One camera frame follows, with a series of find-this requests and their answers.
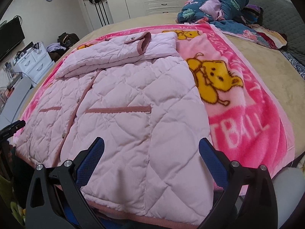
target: mattress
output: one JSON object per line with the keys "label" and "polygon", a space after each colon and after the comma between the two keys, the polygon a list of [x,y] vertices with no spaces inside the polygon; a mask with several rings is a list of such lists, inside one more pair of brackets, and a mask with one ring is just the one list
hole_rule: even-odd
{"label": "mattress", "polygon": [[[107,25],[86,35],[75,47],[99,36],[116,31],[136,27],[176,24],[176,15],[176,13],[149,15]],[[268,49],[231,36],[227,36],[227,38],[250,62],[286,112],[292,123],[295,136],[295,157],[298,157],[305,151],[305,81],[280,51]],[[55,66],[44,76],[41,82],[35,87],[35,90],[42,85]],[[28,98],[22,112],[32,97]]]}

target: silver bolt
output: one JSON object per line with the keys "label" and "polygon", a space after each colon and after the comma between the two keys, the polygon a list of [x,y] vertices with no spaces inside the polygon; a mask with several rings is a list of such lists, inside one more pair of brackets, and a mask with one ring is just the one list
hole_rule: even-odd
{"label": "silver bolt", "polygon": [[237,161],[232,161],[231,165],[232,165],[233,167],[239,167],[239,162],[237,162]]}
{"label": "silver bolt", "polygon": [[262,164],[262,165],[260,166],[260,169],[261,169],[261,170],[267,170],[267,167],[266,167],[266,165],[263,165],[263,164]]}
{"label": "silver bolt", "polygon": [[67,161],[64,163],[64,165],[65,165],[66,167],[71,166],[71,164],[72,164],[72,161],[71,161],[71,160],[67,160]]}
{"label": "silver bolt", "polygon": [[43,168],[43,165],[42,164],[39,164],[36,166],[36,170],[41,170]]}

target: gray quilted headboard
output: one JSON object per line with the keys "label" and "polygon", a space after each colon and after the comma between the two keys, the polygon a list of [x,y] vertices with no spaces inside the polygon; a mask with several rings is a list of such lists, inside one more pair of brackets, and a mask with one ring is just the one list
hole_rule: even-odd
{"label": "gray quilted headboard", "polygon": [[264,9],[263,27],[286,34],[287,52],[305,65],[305,24],[293,4],[286,0],[249,0],[249,3]]}

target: drawer handle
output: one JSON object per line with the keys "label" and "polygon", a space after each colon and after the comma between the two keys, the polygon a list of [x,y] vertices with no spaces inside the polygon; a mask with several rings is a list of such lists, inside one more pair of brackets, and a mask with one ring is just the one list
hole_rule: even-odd
{"label": "drawer handle", "polygon": [[42,70],[42,66],[43,66],[43,64],[39,68],[37,68],[36,70],[37,71],[41,71]]}

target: television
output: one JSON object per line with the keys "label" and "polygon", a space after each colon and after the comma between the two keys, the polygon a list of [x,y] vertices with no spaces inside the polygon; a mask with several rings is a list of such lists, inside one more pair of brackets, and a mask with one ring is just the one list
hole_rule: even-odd
{"label": "television", "polygon": [[0,62],[25,39],[19,18],[0,27]]}

